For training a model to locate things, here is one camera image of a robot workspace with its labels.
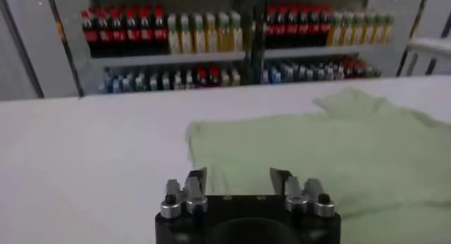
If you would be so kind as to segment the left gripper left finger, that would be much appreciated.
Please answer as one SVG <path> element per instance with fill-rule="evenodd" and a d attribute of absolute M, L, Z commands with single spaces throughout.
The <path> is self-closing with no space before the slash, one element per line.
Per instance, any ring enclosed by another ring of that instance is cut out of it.
<path fill-rule="evenodd" d="M 160 215 L 165 219 L 175 219 L 181 216 L 183 208 L 191 215 L 198 209 L 205 213 L 208 210 L 208 198 L 204 194 L 206 175 L 206 167 L 189 172 L 183 188 L 176 179 L 168 180 Z"/>

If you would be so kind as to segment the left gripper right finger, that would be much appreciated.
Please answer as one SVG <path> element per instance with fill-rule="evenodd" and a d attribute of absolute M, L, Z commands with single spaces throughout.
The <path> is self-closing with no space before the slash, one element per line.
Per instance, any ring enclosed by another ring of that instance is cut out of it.
<path fill-rule="evenodd" d="M 301 186 L 299 179 L 290 171 L 270 168 L 275 194 L 285 198 L 285 209 L 321 218 L 335 216 L 335 203 L 327 194 L 319 179 L 309 178 Z"/>

